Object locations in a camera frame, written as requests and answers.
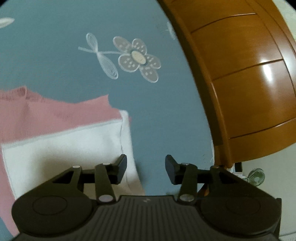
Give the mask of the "pink and white knit sweater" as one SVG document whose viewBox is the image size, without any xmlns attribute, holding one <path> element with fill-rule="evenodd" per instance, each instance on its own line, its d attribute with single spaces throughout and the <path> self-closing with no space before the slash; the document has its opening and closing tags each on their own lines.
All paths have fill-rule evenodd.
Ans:
<svg viewBox="0 0 296 241">
<path fill-rule="evenodd" d="M 130 117 L 108 96 L 79 103 L 45 98 L 26 87 L 1 91 L 1 240 L 18 234 L 17 198 L 72 166 L 93 169 L 127 156 L 116 196 L 144 195 L 132 151 Z"/>
</svg>

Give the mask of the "white charger box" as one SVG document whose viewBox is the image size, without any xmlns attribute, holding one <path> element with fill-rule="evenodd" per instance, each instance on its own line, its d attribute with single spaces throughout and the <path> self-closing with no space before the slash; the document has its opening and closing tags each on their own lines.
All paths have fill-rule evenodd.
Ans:
<svg viewBox="0 0 296 241">
<path fill-rule="evenodd" d="M 233 166 L 231 168 L 227 168 L 226 170 L 228 172 L 240 177 L 240 178 L 243 178 L 243 171 L 242 171 L 242 163 L 241 162 L 233 164 Z"/>
</svg>

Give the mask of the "small green desk fan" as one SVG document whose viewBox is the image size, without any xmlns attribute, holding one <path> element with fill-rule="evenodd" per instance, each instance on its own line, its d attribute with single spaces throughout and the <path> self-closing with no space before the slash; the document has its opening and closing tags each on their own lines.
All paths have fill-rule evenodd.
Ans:
<svg viewBox="0 0 296 241">
<path fill-rule="evenodd" d="M 242 179 L 251 185 L 258 187 L 264 182 L 265 173 L 261 168 L 255 168 L 250 171 L 247 177 L 243 177 Z"/>
</svg>

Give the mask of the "wooden headboard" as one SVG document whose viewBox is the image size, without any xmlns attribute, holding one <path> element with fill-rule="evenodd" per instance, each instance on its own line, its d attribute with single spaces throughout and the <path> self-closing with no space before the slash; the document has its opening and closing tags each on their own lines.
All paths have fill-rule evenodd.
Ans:
<svg viewBox="0 0 296 241">
<path fill-rule="evenodd" d="M 200 94 L 215 163 L 295 143 L 295 40 L 273 1 L 160 1 Z"/>
</svg>

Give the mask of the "blue floral bed sheet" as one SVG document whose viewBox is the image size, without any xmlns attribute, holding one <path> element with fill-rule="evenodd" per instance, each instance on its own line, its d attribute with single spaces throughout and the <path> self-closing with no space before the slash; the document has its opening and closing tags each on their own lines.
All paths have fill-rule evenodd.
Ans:
<svg viewBox="0 0 296 241">
<path fill-rule="evenodd" d="M 189 64 L 156 1 L 6 1 L 1 5 L 1 91 L 26 87 L 79 103 L 108 96 L 129 115 L 144 195 L 100 212 L 95 233 L 153 240 L 167 219 L 153 195 L 174 195 L 165 156 L 207 169 L 212 138 Z"/>
</svg>

